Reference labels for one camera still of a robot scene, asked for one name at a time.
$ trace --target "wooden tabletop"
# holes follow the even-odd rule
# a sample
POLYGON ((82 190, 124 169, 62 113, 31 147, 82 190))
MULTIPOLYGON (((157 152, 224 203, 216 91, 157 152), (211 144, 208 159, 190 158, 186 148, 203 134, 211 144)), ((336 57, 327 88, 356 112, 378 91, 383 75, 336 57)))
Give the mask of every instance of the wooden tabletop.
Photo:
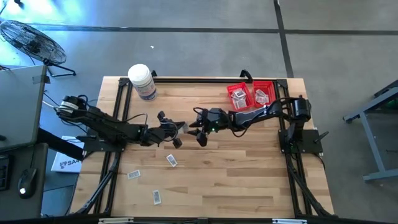
MULTIPOLYGON (((97 107, 105 113, 113 113, 119 78, 103 79, 97 107)), ((287 81, 291 96, 307 97, 301 78, 287 81)), ((163 110, 167 118, 190 124, 197 117, 193 107, 233 109, 227 98, 227 85, 157 83, 158 96, 153 101, 141 100, 133 90, 128 117, 147 113, 149 126, 154 127, 159 126, 157 113, 163 110)), ((144 116, 130 122, 143 123, 144 116)), ((312 120, 305 128, 313 128, 312 120)), ((241 138, 234 137, 228 130, 212 133, 206 147, 200 147, 195 136, 188 134, 180 135, 183 145, 179 149, 175 149, 171 142, 162 143, 160 147, 128 145, 119 166, 112 216, 294 217, 278 129, 279 120, 274 118, 252 125, 241 138), (171 167, 166 160, 169 154, 176 158, 176 167, 171 167), (141 176, 128 180, 127 173, 134 170, 140 170, 141 176), (159 190, 161 205, 154 205, 153 190, 159 190)), ((96 152, 83 161, 71 212, 77 211, 97 187, 103 157, 104 153, 96 152)), ((333 213, 320 160, 303 154, 303 164, 309 189, 323 207, 333 213)), ((103 208, 108 187, 104 192, 103 208)), ((298 191, 298 197, 304 211, 301 191, 298 191)))

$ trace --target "gray floor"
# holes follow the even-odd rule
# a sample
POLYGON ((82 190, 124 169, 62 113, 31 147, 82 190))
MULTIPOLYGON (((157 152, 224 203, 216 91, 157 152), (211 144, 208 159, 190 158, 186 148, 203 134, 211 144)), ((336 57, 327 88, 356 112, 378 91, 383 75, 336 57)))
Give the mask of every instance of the gray floor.
MULTIPOLYGON (((2 19, 42 24, 116 27, 204 27, 276 29, 271 0, 118 0, 46 1, 24 11, 10 2, 2 19)), ((280 0, 286 29, 397 30, 398 2, 393 0, 280 0)), ((67 52, 65 66, 76 77, 52 78, 46 89, 60 101, 64 95, 96 99, 105 75, 126 75, 145 63, 161 76, 237 76, 248 69, 255 77, 286 77, 279 34, 206 34, 159 32, 45 32, 67 52)), ((335 213, 341 217, 398 222, 398 179, 365 184, 362 175, 377 171, 362 124, 341 117, 371 99, 397 79, 398 36, 288 35, 294 77, 304 78, 313 118, 323 140, 326 175, 335 213)), ((0 42, 0 64, 28 66, 28 57, 0 42)), ((77 135, 50 108, 42 110, 43 128, 77 135)), ((49 171, 42 212, 63 215, 75 175, 49 171), (49 198, 59 198, 55 206, 49 198)))

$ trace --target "computer mouse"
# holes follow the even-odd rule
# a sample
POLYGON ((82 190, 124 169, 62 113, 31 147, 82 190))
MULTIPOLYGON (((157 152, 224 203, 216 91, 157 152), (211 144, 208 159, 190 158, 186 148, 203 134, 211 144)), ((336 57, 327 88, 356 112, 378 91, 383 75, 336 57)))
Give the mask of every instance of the computer mouse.
POLYGON ((18 180, 18 194, 21 198, 27 199, 35 194, 37 169, 30 168, 22 171, 18 180))

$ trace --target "electric fan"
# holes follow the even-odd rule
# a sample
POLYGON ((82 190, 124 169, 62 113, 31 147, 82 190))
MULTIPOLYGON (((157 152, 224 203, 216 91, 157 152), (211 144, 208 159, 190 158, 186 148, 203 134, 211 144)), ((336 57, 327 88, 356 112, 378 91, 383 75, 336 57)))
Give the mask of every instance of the electric fan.
POLYGON ((42 61, 46 66, 56 66, 71 72, 54 75, 47 68, 52 77, 76 75, 74 70, 60 66, 67 60, 62 47, 37 29, 18 21, 7 20, 0 23, 0 34, 12 46, 28 56, 42 61))

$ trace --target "white container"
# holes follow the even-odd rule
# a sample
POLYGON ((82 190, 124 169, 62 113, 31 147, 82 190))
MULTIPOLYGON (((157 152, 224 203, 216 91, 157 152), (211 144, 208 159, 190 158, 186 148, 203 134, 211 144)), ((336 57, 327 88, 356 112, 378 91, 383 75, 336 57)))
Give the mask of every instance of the white container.
POLYGON ((141 99, 153 100, 156 98, 156 86, 146 65, 133 65, 129 69, 128 76, 141 99))

